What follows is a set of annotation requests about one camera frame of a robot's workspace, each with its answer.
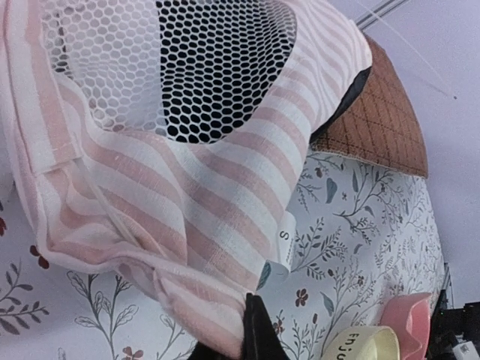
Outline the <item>pink striped pet tent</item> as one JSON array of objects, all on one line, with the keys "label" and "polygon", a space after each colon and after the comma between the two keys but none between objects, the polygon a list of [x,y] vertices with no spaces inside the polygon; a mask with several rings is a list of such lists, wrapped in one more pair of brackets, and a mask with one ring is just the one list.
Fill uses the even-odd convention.
[{"label": "pink striped pet tent", "polygon": [[[371,49],[327,1],[3,1],[1,272],[116,272],[240,359],[309,143]],[[126,241],[74,160],[139,246]]]}]

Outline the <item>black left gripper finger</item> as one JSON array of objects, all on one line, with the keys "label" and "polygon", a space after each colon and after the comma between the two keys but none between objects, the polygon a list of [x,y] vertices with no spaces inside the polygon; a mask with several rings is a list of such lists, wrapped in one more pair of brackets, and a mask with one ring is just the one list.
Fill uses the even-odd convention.
[{"label": "black left gripper finger", "polygon": [[288,360],[274,326],[259,295],[248,293],[244,312],[242,359]]}]

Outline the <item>white tent pole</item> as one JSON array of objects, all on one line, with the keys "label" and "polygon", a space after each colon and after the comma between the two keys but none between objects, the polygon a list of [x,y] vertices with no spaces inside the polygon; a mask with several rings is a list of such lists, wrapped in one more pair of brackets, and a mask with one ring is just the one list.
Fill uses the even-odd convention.
[{"label": "white tent pole", "polygon": [[97,201],[100,203],[100,206],[106,212],[106,215],[111,220],[112,224],[118,230],[120,235],[132,245],[140,246],[140,243],[136,240],[135,236],[130,232],[123,220],[116,214],[116,209],[110,205],[109,201],[104,196],[101,189],[96,185],[83,159],[77,158],[73,162],[76,164],[79,172],[85,179],[85,182],[90,187],[92,193],[95,195]]}]

